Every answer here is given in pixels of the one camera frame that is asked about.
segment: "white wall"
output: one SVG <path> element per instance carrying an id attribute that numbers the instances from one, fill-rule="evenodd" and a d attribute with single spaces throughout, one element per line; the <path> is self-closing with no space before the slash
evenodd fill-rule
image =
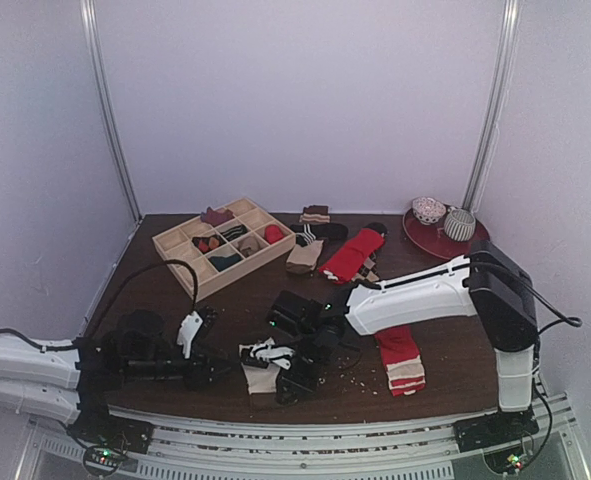
<path id="1" fill-rule="evenodd" d="M 591 1 L 530 0 L 519 35 L 479 216 L 539 291 L 585 320 L 546 333 L 542 355 L 591 449 Z"/>
<path id="2" fill-rule="evenodd" d="M 147 213 L 248 195 L 273 211 L 461 202 L 503 1 L 98 2 Z"/>
<path id="3" fill-rule="evenodd" d="M 0 1 L 0 327 L 74 336 L 132 228 L 77 0 Z M 0 412 L 0 479 L 26 416 Z"/>

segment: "wooden tray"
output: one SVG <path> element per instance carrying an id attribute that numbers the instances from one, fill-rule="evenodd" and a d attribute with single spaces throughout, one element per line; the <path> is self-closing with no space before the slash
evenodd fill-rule
<path id="1" fill-rule="evenodd" d="M 217 227 L 204 223 L 199 217 L 196 217 L 153 237 L 155 249 L 164 260 L 183 260 L 195 269 L 199 282 L 197 301 L 230 285 L 244 275 L 283 255 L 295 246 L 295 233 L 248 198 L 241 198 L 228 205 L 224 205 L 218 208 L 217 211 L 223 212 L 225 209 L 232 211 L 234 218 Z M 249 232 L 232 240 L 230 243 L 224 243 L 219 248 L 206 254 L 203 254 L 192 243 L 193 237 L 208 237 L 220 234 L 240 224 L 246 225 Z M 264 239 L 264 230 L 269 225 L 276 225 L 284 234 L 283 239 L 272 245 L 269 245 Z M 250 257 L 245 258 L 237 250 L 237 247 L 241 241 L 249 236 L 254 236 L 257 239 L 260 250 Z M 208 260 L 211 256 L 227 257 L 235 253 L 238 253 L 242 257 L 242 261 L 221 272 L 218 272 Z M 184 290 L 192 296 L 193 280 L 186 268 L 179 265 L 169 265 L 169 268 L 182 287 L 184 287 Z"/>

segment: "dark wooden table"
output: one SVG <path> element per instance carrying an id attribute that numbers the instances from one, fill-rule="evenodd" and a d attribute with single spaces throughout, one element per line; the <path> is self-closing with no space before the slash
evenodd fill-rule
<path id="1" fill-rule="evenodd" d="M 100 301 L 101 311 L 109 295 L 132 271 L 160 261 L 151 238 L 190 219 L 193 215 L 148 215 L 138 229 Z M 298 215 L 276 214 L 286 225 Z M 382 278 L 394 278 L 441 263 L 422 252 L 405 237 L 401 216 L 333 215 L 333 221 L 349 227 L 350 236 L 369 222 L 389 228 L 386 245 L 378 255 Z M 325 247 L 320 261 L 340 244 Z M 288 289 L 307 298 L 324 299 L 336 288 L 317 274 L 288 275 L 282 256 L 200 302 L 215 308 L 220 318 L 206 337 L 207 343 L 237 356 L 240 343 L 252 343 L 279 332 L 264 317 L 277 294 Z M 98 330 L 112 329 L 121 315 L 135 309 L 153 310 L 166 320 L 168 340 L 174 342 L 177 328 L 190 306 L 190 298 L 171 272 L 163 267 L 138 277 L 126 288 Z M 361 423 L 407 420 L 458 413 L 478 412 L 497 406 L 495 357 L 477 318 L 448 318 L 412 325 L 413 337 L 426 369 L 426 388 L 411 396 L 393 397 L 387 388 L 379 350 L 372 337 L 351 335 L 348 343 L 362 349 L 360 362 L 348 372 L 331 365 L 316 394 L 301 403 L 270 411 L 253 411 L 249 405 L 241 367 L 227 378 L 199 392 L 188 392 L 181 382 L 140 382 L 110 392 L 112 405 L 148 412 L 230 422 L 257 423 Z M 349 351 L 338 351 L 335 361 L 346 363 Z"/>

